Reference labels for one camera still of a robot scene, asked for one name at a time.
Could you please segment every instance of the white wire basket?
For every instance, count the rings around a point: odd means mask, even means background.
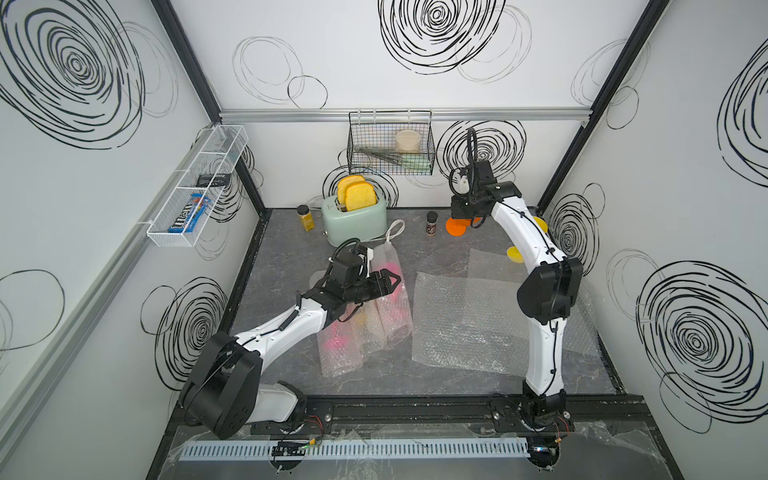
[[[242,125],[217,125],[168,200],[152,220],[147,236],[158,247],[194,247],[225,186],[214,187],[217,175],[235,175],[234,169],[248,142]],[[202,176],[211,176],[201,183]],[[202,200],[202,211],[190,199]]]

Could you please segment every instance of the round plastic container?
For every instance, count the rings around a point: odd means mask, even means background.
[[[417,154],[422,143],[422,136],[415,130],[401,130],[395,135],[397,151],[404,154]]]

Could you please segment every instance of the robotic arm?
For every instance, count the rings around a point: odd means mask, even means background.
[[[451,215],[469,219],[474,228],[492,217],[525,260],[528,278],[517,297],[529,317],[531,348],[521,415],[529,428],[542,429],[565,409],[562,338],[583,267],[547,238],[515,184],[497,182],[490,163],[477,160],[477,137],[471,128],[468,145],[469,165],[450,175]],[[452,181],[457,170],[458,184],[464,186],[461,192]],[[482,220],[475,225],[478,217]],[[294,306],[235,336],[213,335],[184,384],[179,403],[222,439],[251,422],[300,424],[305,416],[301,392],[286,383],[260,385],[261,372],[301,339],[337,320],[346,321],[364,302],[395,291],[401,278],[387,269],[371,272],[371,256],[359,240],[347,240],[330,257],[323,278],[304,294],[296,292]],[[342,319],[349,303],[357,307]]]
[[[491,216],[520,250],[528,278],[517,292],[518,304],[528,316],[530,349],[523,383],[521,413],[526,424],[539,429],[565,410],[561,357],[562,338],[576,301],[583,266],[568,258],[538,226],[512,182],[497,182],[488,161],[477,160],[477,135],[467,130],[469,165],[449,175],[453,192],[451,216],[470,220],[479,228]],[[453,177],[459,173],[458,185]]]
[[[269,320],[229,336],[213,335],[179,395],[179,403],[221,439],[250,422],[303,419],[301,392],[286,383],[260,385],[261,372],[278,356],[331,323],[347,321],[364,302],[394,292],[402,279],[370,271],[372,250],[352,238],[329,258],[313,288],[296,292],[296,304]],[[357,307],[342,319],[349,303]]]

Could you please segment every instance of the gray marble surface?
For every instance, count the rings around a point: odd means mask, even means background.
[[[411,304],[416,273],[466,277],[471,248],[504,255],[511,242],[496,222],[488,221],[462,237],[445,232],[449,210],[437,210],[438,230],[425,235],[426,209],[388,210],[388,220],[402,218],[406,230],[392,241],[397,249]],[[266,228],[232,332],[252,329],[295,302],[310,276],[328,266],[333,253],[323,235],[323,219],[313,210],[315,229],[305,232],[295,210],[274,210]],[[615,393],[602,361],[563,352],[563,380],[569,393]],[[315,395],[471,395],[520,393],[523,378],[475,370],[426,366],[411,360],[411,337],[374,353],[361,369],[323,378],[315,336],[294,346],[267,368],[262,382],[284,380]]]

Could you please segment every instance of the black wire basket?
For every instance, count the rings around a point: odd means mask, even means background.
[[[398,151],[396,135],[413,130],[418,151]],[[350,171],[368,167],[389,175],[432,175],[437,152],[429,110],[354,111],[349,113],[346,160]]]

